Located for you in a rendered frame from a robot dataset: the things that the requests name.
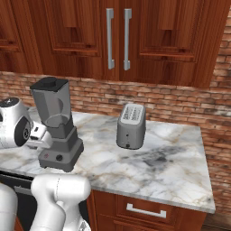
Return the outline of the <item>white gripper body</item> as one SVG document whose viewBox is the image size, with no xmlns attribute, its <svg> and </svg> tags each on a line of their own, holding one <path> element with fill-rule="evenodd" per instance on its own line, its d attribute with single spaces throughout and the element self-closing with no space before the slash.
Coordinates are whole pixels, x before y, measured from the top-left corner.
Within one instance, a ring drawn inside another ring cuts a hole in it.
<svg viewBox="0 0 231 231">
<path fill-rule="evenodd" d="M 49 149 L 52 146 L 52 138 L 48 131 L 44 134 L 32 134 L 26 142 L 26 145 Z"/>
</svg>

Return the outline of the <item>grey blender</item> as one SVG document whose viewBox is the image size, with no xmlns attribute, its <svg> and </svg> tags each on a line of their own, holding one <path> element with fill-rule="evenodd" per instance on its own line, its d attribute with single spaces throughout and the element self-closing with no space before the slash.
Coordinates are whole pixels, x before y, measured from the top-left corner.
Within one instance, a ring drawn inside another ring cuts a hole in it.
<svg viewBox="0 0 231 231">
<path fill-rule="evenodd" d="M 52 140 L 51 147 L 45 148 L 39 155 L 40 165 L 43 168 L 72 171 L 84 151 L 84 145 L 73 124 L 69 85 L 66 84 L 57 92 L 33 88 L 32 96 L 41 122 Z"/>
</svg>

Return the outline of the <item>black blender lid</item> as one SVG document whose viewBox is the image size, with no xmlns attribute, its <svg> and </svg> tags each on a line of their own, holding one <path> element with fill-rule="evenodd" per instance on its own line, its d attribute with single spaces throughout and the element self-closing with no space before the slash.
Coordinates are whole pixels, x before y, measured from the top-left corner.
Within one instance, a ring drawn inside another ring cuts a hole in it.
<svg viewBox="0 0 231 231">
<path fill-rule="evenodd" d="M 42 78 L 30 86 L 30 90 L 44 90 L 58 92 L 69 81 L 67 79 L 57 79 L 55 77 Z"/>
</svg>

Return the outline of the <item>black dishwasher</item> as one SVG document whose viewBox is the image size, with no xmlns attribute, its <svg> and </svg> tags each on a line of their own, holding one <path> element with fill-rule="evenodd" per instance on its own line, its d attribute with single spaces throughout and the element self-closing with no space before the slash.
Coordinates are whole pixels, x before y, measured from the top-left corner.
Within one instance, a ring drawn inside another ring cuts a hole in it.
<svg viewBox="0 0 231 231">
<path fill-rule="evenodd" d="M 79 211 L 90 191 L 77 174 L 0 171 L 0 231 L 91 231 L 88 214 Z"/>
</svg>

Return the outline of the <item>grey toaster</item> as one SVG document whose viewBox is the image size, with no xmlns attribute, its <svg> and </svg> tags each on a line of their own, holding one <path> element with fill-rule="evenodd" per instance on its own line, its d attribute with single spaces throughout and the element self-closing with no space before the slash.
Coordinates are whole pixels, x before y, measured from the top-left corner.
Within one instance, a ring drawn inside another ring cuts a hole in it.
<svg viewBox="0 0 231 231">
<path fill-rule="evenodd" d="M 143 146 L 145 132 L 145 107 L 138 104 L 125 104 L 117 121 L 116 144 L 125 149 L 140 149 Z"/>
</svg>

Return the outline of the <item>wooden cupboard door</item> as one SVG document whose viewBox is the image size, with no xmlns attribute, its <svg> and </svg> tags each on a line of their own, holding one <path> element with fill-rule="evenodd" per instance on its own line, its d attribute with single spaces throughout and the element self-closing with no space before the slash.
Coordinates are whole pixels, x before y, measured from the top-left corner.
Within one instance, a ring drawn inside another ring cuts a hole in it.
<svg viewBox="0 0 231 231">
<path fill-rule="evenodd" d="M 27 0 L 0 0 L 0 71 L 42 73 Z"/>
<path fill-rule="evenodd" d="M 46 75 L 119 79 L 119 0 L 28 0 Z M 108 69 L 106 9 L 114 9 L 112 58 Z"/>
<path fill-rule="evenodd" d="M 231 0 L 122 0 L 129 22 L 130 69 L 122 81 L 207 88 L 212 79 Z"/>
</svg>

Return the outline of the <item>wooden drawer front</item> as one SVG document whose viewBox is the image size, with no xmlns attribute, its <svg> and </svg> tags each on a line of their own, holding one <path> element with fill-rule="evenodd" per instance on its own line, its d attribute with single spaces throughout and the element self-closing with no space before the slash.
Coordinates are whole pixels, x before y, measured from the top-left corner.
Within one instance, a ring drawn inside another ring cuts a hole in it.
<svg viewBox="0 0 231 231">
<path fill-rule="evenodd" d="M 156 213 L 165 210 L 167 217 L 153 217 L 128 211 L 127 203 L 133 204 L 135 208 Z M 193 209 L 95 189 L 91 191 L 87 204 L 92 231 L 200 231 L 207 215 Z"/>
</svg>

